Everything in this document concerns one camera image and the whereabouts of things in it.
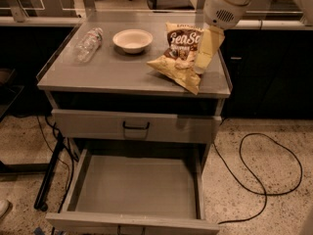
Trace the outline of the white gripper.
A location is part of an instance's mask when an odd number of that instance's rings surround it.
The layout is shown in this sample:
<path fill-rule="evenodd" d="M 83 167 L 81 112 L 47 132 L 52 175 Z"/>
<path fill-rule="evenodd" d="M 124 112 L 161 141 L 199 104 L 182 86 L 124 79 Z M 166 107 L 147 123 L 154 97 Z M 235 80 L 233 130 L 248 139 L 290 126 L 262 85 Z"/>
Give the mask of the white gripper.
<path fill-rule="evenodd" d="M 235 26 L 245 14 L 248 4 L 249 0 L 205 0 L 204 20 L 210 26 L 203 31 L 198 46 L 194 65 L 197 74 L 203 74 L 207 70 L 224 41 L 223 29 Z"/>

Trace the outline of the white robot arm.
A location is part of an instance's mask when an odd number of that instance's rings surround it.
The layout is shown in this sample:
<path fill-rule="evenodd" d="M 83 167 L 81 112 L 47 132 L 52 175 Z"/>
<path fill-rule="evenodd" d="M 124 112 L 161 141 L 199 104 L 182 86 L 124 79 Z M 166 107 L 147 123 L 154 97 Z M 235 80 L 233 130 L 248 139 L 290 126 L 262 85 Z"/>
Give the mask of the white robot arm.
<path fill-rule="evenodd" d="M 195 71 L 204 73 L 225 39 L 224 31 L 236 26 L 252 0 L 204 0 L 203 21 L 208 25 L 201 36 Z M 309 24 L 313 22 L 313 0 L 293 0 Z"/>

